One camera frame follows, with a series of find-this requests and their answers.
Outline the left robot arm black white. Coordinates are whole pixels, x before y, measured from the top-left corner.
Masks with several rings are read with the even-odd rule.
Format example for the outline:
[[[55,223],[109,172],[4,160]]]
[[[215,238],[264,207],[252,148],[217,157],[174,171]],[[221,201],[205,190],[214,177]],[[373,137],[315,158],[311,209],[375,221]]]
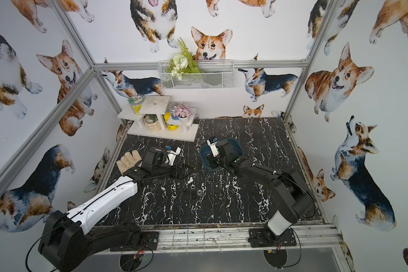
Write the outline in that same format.
[[[181,148],[150,147],[143,157],[126,153],[117,166],[121,176],[101,193],[66,213],[54,212],[35,242],[38,252],[59,272],[71,272],[87,257],[112,247],[122,247],[139,232],[133,223],[98,228],[96,224],[140,187],[159,179],[183,179],[189,167],[179,163]]]

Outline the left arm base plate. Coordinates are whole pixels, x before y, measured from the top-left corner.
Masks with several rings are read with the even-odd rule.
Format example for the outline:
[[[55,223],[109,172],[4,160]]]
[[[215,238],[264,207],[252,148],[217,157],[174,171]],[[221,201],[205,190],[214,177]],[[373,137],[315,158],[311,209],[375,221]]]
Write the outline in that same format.
[[[136,232],[132,234],[131,238],[127,241],[125,245],[112,247],[111,252],[125,252],[125,251],[136,251],[144,250],[150,248],[151,250],[156,250],[159,240],[159,232]]]

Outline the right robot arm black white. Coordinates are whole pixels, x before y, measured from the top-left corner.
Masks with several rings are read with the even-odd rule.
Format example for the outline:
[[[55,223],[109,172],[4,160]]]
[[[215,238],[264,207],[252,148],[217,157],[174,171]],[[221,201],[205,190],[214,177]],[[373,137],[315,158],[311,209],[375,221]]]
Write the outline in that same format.
[[[274,170],[255,162],[243,153],[236,140],[211,137],[203,151],[201,159],[209,171],[223,168],[230,175],[258,183],[271,192],[276,212],[266,226],[273,235],[283,234],[315,207],[310,193],[298,184],[302,181],[299,172]]]

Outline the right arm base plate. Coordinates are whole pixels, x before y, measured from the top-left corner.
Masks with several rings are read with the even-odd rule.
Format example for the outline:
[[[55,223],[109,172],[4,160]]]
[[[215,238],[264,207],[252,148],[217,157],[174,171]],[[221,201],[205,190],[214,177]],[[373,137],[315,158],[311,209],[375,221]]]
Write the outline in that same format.
[[[297,238],[291,228],[285,230],[281,235],[275,235],[264,228],[251,228],[248,233],[248,242],[252,248],[294,247],[297,245]]]

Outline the teal plastic storage box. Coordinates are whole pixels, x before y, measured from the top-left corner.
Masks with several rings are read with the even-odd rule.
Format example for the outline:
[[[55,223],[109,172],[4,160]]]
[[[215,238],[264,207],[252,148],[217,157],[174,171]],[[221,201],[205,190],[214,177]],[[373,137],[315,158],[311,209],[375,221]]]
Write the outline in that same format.
[[[244,155],[239,142],[233,138],[218,140],[216,147],[219,150],[219,156],[214,158],[210,147],[206,145],[201,147],[199,156],[205,168],[209,172],[219,169],[226,169],[230,164]]]

